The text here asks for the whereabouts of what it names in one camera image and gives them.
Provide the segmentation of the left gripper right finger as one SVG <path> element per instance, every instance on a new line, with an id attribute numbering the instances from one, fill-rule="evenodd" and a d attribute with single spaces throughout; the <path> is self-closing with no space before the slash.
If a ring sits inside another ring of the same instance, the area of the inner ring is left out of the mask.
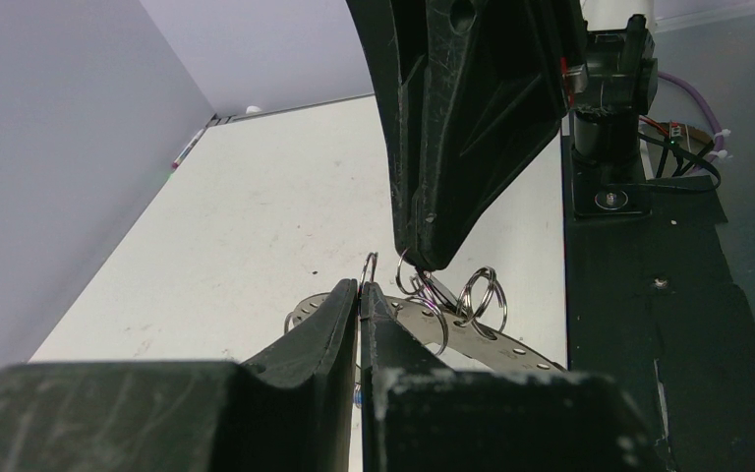
<path id="1" fill-rule="evenodd" d="M 610 379 L 455 371 L 360 296 L 367 471 L 659 471 L 647 427 Z"/>

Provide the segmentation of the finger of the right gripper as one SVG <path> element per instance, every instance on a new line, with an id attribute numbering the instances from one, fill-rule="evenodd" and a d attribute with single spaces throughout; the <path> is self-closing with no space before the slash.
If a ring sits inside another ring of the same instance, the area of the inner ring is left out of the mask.
<path id="1" fill-rule="evenodd" d="M 557 135 L 584 62 L 577 1 L 351 1 L 387 151 L 397 252 L 449 266 Z"/>

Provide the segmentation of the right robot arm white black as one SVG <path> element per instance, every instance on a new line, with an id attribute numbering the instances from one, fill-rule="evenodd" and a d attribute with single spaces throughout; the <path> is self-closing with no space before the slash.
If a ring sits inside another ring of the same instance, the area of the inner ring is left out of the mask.
<path id="1" fill-rule="evenodd" d="M 641 14 L 591 30 L 577 1 L 352 1 L 377 101 L 397 252 L 446 268 L 574 113 L 590 160 L 627 159 L 657 86 Z"/>

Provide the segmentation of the large perforated metal keyring disc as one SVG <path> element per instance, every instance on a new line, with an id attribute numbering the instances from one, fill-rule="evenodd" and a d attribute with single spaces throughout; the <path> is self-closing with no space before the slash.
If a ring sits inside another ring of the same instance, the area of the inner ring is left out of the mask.
<path id="1" fill-rule="evenodd" d="M 462 369 L 482 366 L 498 372 L 564 372 L 565 367 L 507 335 L 505 292 L 494 269 L 483 266 L 465 282 L 457 314 L 419 298 L 413 286 L 400 285 L 401 298 L 386 296 L 377 306 L 392 325 L 431 354 L 464 360 Z"/>

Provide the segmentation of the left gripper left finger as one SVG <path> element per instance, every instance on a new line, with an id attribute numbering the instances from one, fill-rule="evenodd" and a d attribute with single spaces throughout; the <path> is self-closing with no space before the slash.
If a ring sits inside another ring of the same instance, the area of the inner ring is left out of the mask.
<path id="1" fill-rule="evenodd" d="M 243 363 L 0 370 L 0 471 L 344 471 L 358 287 Z"/>

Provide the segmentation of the blue key tag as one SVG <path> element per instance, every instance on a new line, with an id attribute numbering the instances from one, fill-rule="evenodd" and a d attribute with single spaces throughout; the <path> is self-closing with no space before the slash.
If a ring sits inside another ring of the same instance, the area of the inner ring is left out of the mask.
<path id="1" fill-rule="evenodd" d="M 358 409 L 361 409 L 363 405 L 362 386 L 359 383 L 356 383 L 354 385 L 353 404 Z"/>

